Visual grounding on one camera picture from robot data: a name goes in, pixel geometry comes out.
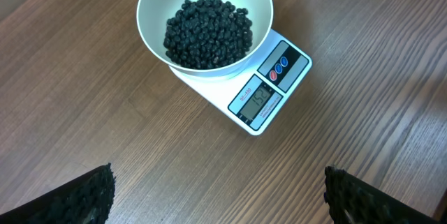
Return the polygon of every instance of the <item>wooden table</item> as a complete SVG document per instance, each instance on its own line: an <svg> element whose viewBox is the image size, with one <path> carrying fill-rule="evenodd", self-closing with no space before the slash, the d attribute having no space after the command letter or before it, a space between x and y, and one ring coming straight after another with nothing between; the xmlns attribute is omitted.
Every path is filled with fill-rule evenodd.
<svg viewBox="0 0 447 224"><path fill-rule="evenodd" d="M314 67L260 137L144 46L138 0L0 23L0 212L112 163L109 223L331 223L336 164L432 215L447 189L447 0L274 0Z"/></svg>

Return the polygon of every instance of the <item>white scale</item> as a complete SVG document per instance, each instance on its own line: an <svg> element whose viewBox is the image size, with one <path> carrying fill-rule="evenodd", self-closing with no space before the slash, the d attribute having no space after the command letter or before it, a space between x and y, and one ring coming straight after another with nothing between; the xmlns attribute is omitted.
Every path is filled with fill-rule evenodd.
<svg viewBox="0 0 447 224"><path fill-rule="evenodd" d="M260 135L312 67L312 60L274 30L240 73L210 79L171 70L252 135Z"/></svg>

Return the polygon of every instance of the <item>black object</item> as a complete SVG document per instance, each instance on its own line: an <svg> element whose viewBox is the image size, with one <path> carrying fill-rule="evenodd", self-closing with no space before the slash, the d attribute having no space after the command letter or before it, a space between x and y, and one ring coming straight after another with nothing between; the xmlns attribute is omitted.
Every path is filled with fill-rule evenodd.
<svg viewBox="0 0 447 224"><path fill-rule="evenodd" d="M229 1L186 0L166 22L166 56L194 69L220 68L239 61L253 45L253 22L246 17L248 13Z"/></svg>
<svg viewBox="0 0 447 224"><path fill-rule="evenodd" d="M327 167L324 200L334 224L435 224L430 217L335 167Z"/></svg>
<svg viewBox="0 0 447 224"><path fill-rule="evenodd" d="M114 195L115 178L110 164L103 165L0 215L0 223L104 224Z"/></svg>

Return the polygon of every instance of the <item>scale platform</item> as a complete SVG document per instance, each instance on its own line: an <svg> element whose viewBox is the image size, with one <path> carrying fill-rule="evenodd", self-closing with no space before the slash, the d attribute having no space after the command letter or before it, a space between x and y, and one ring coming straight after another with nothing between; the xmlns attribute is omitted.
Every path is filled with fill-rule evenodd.
<svg viewBox="0 0 447 224"><path fill-rule="evenodd" d="M312 67L312 60L274 30L238 72L224 77L174 74L252 135L260 135Z"/></svg>

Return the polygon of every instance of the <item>blue button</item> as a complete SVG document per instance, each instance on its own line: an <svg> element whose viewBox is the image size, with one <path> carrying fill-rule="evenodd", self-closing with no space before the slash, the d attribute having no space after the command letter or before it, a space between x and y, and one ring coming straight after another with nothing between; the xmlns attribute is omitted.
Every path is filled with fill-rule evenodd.
<svg viewBox="0 0 447 224"><path fill-rule="evenodd" d="M288 65L288 61L286 57L281 57L281 60L279 60L279 62L281 63L281 65L283 67L286 67Z"/></svg>
<svg viewBox="0 0 447 224"><path fill-rule="evenodd" d="M274 70L278 73L281 74L282 73L282 66L277 64L274 66Z"/></svg>

